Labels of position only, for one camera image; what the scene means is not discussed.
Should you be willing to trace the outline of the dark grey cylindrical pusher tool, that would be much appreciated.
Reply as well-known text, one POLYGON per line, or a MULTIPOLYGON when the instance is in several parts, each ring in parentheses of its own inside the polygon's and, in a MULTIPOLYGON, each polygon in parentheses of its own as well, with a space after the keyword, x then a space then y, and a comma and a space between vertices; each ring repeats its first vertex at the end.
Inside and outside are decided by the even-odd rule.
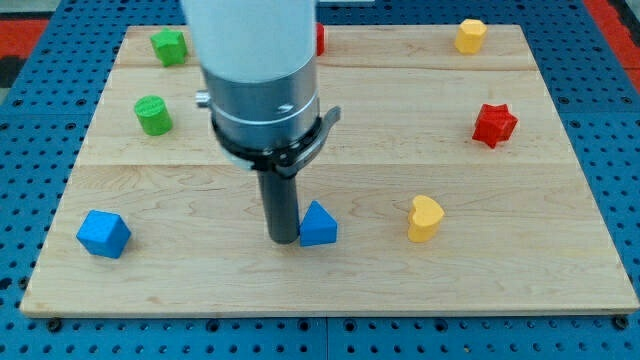
POLYGON ((299 237, 299 207, 296 177, 258 172, 258 183, 270 238, 285 245, 299 237))

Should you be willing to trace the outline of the red block behind arm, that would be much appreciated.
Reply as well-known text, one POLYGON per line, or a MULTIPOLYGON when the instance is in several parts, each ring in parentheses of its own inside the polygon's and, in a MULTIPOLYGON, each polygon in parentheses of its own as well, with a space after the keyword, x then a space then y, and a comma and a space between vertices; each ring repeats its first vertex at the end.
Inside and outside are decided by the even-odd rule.
POLYGON ((326 31, 322 23, 316 23, 316 55, 321 56, 326 48, 326 31))

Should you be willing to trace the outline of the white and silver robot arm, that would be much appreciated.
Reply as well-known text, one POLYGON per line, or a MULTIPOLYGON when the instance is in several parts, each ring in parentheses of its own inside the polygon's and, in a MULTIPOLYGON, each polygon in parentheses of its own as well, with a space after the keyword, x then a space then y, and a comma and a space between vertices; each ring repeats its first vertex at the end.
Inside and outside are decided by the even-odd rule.
POLYGON ((182 0, 225 154, 256 172, 270 238, 299 236, 296 175, 341 117, 320 110, 313 0, 182 0))

